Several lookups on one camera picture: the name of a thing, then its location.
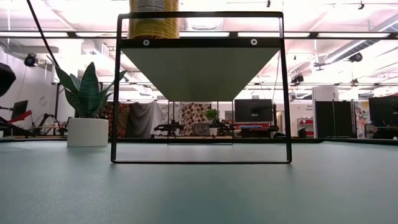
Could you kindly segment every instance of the white planter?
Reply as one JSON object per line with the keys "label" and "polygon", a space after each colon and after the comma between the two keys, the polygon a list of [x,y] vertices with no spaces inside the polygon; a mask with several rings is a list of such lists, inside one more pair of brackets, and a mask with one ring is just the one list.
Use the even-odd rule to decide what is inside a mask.
{"label": "white planter", "polygon": [[210,135],[217,136],[218,128],[210,128]]}
{"label": "white planter", "polygon": [[68,147],[108,145],[108,120],[71,118],[68,124]]}

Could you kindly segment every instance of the yellow roll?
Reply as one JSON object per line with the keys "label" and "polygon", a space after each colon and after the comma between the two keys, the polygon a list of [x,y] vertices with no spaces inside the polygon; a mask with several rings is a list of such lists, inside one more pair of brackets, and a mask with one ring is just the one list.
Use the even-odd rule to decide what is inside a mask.
{"label": "yellow roll", "polygon": [[[177,12],[179,0],[130,0],[130,12]],[[130,39],[179,38],[179,19],[131,19]]]}

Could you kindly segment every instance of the small plant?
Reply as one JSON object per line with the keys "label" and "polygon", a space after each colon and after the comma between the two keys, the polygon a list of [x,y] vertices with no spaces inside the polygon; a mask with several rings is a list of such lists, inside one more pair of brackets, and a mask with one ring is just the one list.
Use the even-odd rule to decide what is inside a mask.
{"label": "small plant", "polygon": [[206,118],[209,121],[214,123],[217,120],[217,110],[216,109],[210,109],[210,110],[206,111],[205,116],[206,116]]}
{"label": "small plant", "polygon": [[[94,63],[91,62],[86,68],[81,80],[74,75],[68,75],[61,68],[55,67],[61,85],[65,88],[65,96],[68,103],[72,106],[79,117],[95,118],[101,108],[103,108],[112,93],[108,90],[113,86],[110,84],[100,91],[98,78],[95,73]],[[127,71],[120,72],[119,79],[124,77]]]}

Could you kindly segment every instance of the computer monitor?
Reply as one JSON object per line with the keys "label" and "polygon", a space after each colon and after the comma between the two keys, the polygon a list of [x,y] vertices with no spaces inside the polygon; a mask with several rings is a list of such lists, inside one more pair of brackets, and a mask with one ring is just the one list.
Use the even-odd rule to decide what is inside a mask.
{"label": "computer monitor", "polygon": [[398,96],[369,98],[371,121],[398,121]]}
{"label": "computer monitor", "polygon": [[12,108],[11,119],[14,119],[24,114],[26,112],[26,109],[27,109],[27,100],[14,103],[14,107]]}
{"label": "computer monitor", "polygon": [[273,121],[272,100],[235,100],[235,122]]}

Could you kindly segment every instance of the potted plant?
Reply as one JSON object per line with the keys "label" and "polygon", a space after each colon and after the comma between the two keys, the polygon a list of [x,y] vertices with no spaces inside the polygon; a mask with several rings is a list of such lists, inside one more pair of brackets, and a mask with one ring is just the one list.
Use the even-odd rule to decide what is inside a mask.
{"label": "potted plant", "polygon": [[[98,112],[103,108],[112,93],[100,91],[94,63],[91,62],[81,80],[68,75],[61,68],[55,67],[61,85],[65,89],[68,103],[77,111],[79,118],[69,119],[68,146],[90,147],[108,145],[108,120],[98,119]],[[126,71],[120,73],[123,78]]]}
{"label": "potted plant", "polygon": [[206,111],[205,116],[211,122],[211,125],[209,125],[210,135],[216,136],[218,132],[218,128],[215,126],[215,123],[217,122],[217,110],[210,109]]}

